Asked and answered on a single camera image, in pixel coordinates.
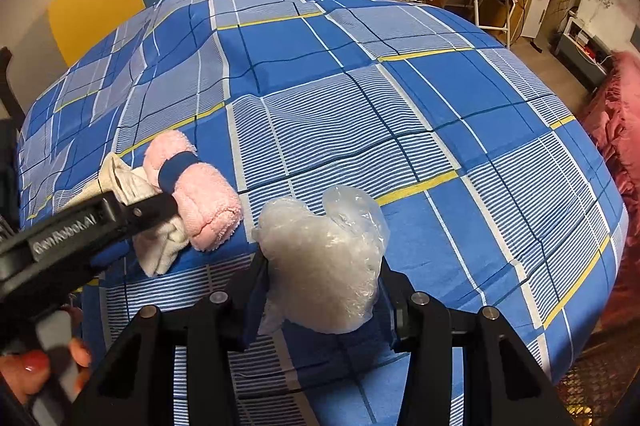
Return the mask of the person left hand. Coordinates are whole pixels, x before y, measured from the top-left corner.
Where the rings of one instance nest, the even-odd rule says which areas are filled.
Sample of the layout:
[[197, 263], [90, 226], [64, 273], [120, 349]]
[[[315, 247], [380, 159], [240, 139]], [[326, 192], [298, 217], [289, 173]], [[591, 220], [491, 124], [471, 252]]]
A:
[[[90, 378], [92, 359], [81, 339], [73, 338], [68, 344], [68, 351], [78, 365], [73, 390], [73, 397], [76, 397]], [[1, 357], [1, 374], [15, 398], [24, 406], [47, 383], [51, 374], [50, 360], [41, 350], [7, 354]]]

